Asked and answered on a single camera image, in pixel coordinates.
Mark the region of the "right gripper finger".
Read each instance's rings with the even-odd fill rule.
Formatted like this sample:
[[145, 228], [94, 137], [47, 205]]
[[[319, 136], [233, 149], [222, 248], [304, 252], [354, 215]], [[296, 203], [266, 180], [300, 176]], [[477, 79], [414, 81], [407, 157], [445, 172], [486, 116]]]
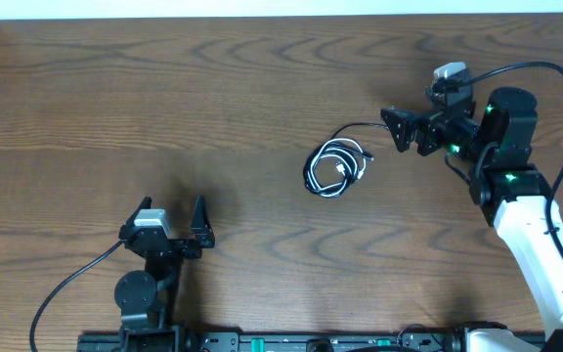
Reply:
[[380, 116], [390, 131], [396, 149], [400, 153], [407, 151], [414, 140], [417, 116], [412, 111], [384, 108]]
[[436, 132], [429, 124], [414, 125], [411, 140], [416, 143], [416, 152], [421, 156], [428, 156], [440, 149], [436, 141]]

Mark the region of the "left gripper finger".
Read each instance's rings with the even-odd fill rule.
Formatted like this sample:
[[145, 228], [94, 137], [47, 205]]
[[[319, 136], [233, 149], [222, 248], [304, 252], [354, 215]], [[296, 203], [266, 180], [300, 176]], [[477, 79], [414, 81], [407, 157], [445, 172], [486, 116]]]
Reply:
[[191, 231], [202, 248], [213, 248], [215, 246], [215, 235], [208, 218], [204, 196], [196, 198]]
[[138, 214], [141, 210], [150, 209], [152, 204], [151, 197], [144, 197], [134, 212], [129, 216], [129, 218], [123, 224], [124, 229], [133, 228], [135, 226], [135, 219], [137, 218]]

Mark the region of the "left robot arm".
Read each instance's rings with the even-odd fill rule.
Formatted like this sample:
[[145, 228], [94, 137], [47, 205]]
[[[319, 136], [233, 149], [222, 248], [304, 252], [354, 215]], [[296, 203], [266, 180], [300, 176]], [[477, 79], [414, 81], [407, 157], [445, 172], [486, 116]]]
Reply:
[[120, 351], [199, 351], [200, 337], [183, 324], [172, 322], [172, 311], [187, 259], [199, 259], [215, 246], [205, 198], [195, 201], [191, 222], [194, 235], [171, 239], [166, 211], [152, 207], [145, 197], [119, 230], [126, 249], [145, 260], [142, 270], [130, 271], [115, 286], [120, 308]]

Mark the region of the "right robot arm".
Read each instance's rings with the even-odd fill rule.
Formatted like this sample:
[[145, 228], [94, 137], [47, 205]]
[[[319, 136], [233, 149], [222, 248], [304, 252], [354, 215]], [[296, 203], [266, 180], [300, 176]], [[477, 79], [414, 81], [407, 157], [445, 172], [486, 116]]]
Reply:
[[460, 90], [428, 112], [384, 108], [380, 115], [398, 151], [416, 143], [421, 155], [445, 148], [469, 163], [469, 194], [512, 253], [539, 309], [542, 350], [563, 351], [563, 221], [556, 187], [529, 161], [537, 100], [500, 87], [480, 122], [474, 108], [471, 94]]

